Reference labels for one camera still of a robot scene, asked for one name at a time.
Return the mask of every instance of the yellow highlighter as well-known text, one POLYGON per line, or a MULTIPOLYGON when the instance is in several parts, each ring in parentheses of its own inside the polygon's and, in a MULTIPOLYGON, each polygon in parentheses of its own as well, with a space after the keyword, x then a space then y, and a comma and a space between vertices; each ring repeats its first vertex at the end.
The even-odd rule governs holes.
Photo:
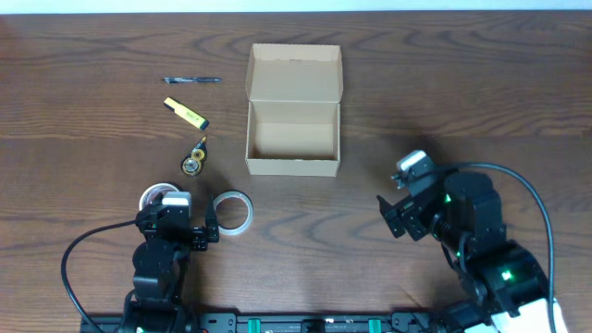
POLYGON ((166 98, 165 106, 200 130, 205 130, 210 125, 210 122, 206 118, 191 111, 187 106, 172 97, 166 98))

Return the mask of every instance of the box lid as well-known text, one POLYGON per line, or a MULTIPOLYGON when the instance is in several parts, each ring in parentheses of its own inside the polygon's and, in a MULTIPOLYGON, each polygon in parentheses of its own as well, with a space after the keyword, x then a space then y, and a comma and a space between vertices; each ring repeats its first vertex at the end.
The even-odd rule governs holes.
POLYGON ((255 43, 246 89, 251 101, 338 103, 343 91, 339 46, 255 43))

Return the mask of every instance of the box flap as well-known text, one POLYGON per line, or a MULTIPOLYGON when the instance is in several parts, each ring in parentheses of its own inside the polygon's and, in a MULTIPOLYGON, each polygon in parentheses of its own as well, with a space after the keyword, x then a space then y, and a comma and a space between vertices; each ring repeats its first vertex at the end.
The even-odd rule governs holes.
POLYGON ((252 175, 335 177, 339 161, 303 161, 247 158, 252 175))
POLYGON ((251 101, 338 103, 343 91, 339 46, 255 43, 246 90, 251 101))

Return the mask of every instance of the green connector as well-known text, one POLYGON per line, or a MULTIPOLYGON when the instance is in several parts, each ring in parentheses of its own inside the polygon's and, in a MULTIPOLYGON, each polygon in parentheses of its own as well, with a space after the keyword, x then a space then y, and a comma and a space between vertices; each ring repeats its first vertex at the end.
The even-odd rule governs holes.
POLYGON ((247 327, 249 328, 249 333, 261 333, 261 320, 249 319, 247 327))
POLYGON ((380 322, 380 319, 368 320, 368 327, 370 328, 370 333, 382 333, 382 323, 380 322))

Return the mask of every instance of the green led light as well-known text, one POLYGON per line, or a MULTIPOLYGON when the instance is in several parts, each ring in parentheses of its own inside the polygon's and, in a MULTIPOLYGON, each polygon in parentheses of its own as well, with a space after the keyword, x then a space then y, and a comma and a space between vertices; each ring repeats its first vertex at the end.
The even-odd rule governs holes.
POLYGON ((512 272, 511 271, 505 271, 505 272, 501 272, 501 278, 503 278, 504 281, 507 281, 509 279, 512 278, 512 272))

